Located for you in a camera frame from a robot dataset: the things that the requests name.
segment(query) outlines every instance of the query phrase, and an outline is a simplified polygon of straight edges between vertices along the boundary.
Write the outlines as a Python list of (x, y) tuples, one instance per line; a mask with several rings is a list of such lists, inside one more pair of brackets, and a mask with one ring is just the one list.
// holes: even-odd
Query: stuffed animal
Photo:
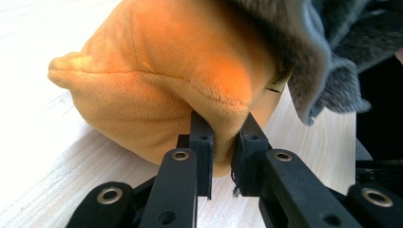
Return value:
[(79, 52), (51, 61), (48, 77), (91, 126), (154, 163), (189, 133), (195, 110), (214, 131), (222, 176), (247, 115), (264, 126), (278, 104), (281, 88), (266, 85), (283, 66), (269, 39), (228, 1), (124, 0)]

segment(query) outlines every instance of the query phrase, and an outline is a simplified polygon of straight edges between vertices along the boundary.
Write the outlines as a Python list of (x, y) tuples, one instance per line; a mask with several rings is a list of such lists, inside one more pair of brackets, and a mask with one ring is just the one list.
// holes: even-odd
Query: orange fabric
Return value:
[(51, 61), (48, 77), (70, 90), (90, 125), (155, 163), (189, 133), (196, 110), (213, 128), (221, 176), (248, 113), (265, 125), (278, 103), (264, 89), (275, 56), (254, 21), (227, 2), (124, 0), (80, 52)]

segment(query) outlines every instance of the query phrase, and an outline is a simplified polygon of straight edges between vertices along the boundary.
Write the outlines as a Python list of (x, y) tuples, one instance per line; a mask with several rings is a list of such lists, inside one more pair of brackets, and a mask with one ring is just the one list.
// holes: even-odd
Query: gray fabric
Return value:
[(360, 19), (375, 0), (232, 1), (262, 22), (269, 42), (295, 66), (288, 86), (305, 124), (313, 124), (325, 107), (340, 113), (369, 110), (357, 74), (403, 47), (401, 11)]
[(403, 47), (403, 12), (383, 11), (357, 21), (335, 53), (352, 60), (358, 73), (390, 58)]

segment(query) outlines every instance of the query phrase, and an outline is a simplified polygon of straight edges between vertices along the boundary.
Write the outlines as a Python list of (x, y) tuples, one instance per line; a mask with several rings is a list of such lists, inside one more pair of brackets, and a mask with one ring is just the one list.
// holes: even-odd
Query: plush toy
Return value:
[(155, 163), (197, 111), (214, 130), (214, 175), (225, 175), (246, 116), (264, 126), (287, 82), (304, 124), (325, 107), (370, 108), (358, 73), (403, 47), (399, 6), (378, 14), (372, 3), (123, 0), (48, 76), (89, 124)]
[(214, 131), (222, 176), (249, 112), (264, 126), (278, 104), (266, 85), (283, 66), (268, 39), (228, 1), (124, 0), (81, 51), (51, 61), (48, 77), (90, 125), (154, 163), (197, 111)]

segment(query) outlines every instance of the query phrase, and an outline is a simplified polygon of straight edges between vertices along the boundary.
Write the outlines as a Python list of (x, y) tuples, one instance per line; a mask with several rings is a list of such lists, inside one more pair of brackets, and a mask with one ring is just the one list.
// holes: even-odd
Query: table surface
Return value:
[[(64, 227), (101, 183), (136, 187), (155, 176), (144, 161), (91, 128), (70, 94), (47, 77), (48, 63), (79, 50), (119, 1), (19, 0), (0, 5), (0, 227)], [(297, 153), (328, 187), (355, 180), (355, 114), (324, 110), (314, 126), (297, 118), (285, 90), (264, 127), (275, 148)], [(233, 198), (229, 177), (199, 198), (199, 227), (264, 227), (258, 199)]]

